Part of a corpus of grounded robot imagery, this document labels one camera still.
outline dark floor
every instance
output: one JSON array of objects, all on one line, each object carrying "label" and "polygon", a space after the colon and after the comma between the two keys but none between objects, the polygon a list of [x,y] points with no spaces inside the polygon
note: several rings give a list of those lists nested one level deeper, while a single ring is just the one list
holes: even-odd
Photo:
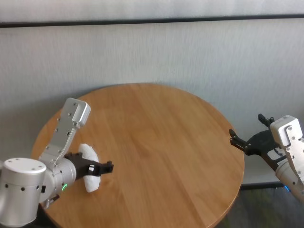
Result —
[{"label": "dark floor", "polygon": [[285,188],[242,190],[216,228],[304,228],[304,204]]}]

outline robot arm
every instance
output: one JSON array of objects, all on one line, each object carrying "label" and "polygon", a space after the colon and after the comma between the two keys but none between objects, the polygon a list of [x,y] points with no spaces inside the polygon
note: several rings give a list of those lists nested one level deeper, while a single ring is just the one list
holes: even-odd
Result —
[{"label": "robot arm", "polygon": [[100,176],[113,171],[111,161],[100,164],[67,151],[76,131],[90,114],[90,106],[69,98],[62,108],[53,138],[39,160],[8,159],[0,176],[0,224],[22,227],[33,222],[39,203],[47,209],[59,194],[86,175]]},{"label": "robot arm", "polygon": [[[267,130],[255,134],[246,142],[230,129],[231,145],[246,155],[261,156],[275,171],[277,178],[304,203],[304,139],[298,119],[287,115],[274,121],[273,118],[266,119],[262,114],[259,114],[258,119]],[[271,159],[268,152],[277,152],[279,148],[285,151],[285,155]]]}]

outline white wall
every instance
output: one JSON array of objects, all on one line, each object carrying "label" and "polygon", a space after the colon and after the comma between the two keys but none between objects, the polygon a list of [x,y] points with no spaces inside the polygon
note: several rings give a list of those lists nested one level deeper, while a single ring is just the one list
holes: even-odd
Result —
[{"label": "white wall", "polygon": [[194,93],[248,138],[258,113],[303,119],[303,59],[304,19],[1,28],[0,158],[30,156],[67,97],[132,82]]}]

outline wooden tabletop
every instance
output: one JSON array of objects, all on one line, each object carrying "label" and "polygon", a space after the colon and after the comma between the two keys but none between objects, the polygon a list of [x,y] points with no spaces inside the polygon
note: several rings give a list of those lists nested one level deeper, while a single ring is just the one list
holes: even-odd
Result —
[{"label": "wooden tabletop", "polygon": [[[77,180],[47,210],[64,228],[214,227],[237,196],[243,153],[209,103],[176,88],[127,84],[80,98],[92,108],[70,150],[91,145],[114,172],[87,193]],[[33,148],[37,159],[53,135],[55,114]]]}]

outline white cloth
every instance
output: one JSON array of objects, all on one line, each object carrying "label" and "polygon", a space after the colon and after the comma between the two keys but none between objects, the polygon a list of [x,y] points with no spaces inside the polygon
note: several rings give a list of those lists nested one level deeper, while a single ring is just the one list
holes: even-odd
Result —
[{"label": "white cloth", "polygon": [[[91,161],[99,162],[98,156],[94,149],[87,144],[80,144],[78,152],[83,153],[82,157]],[[98,189],[101,177],[84,176],[85,189],[87,192],[92,192]]]}]

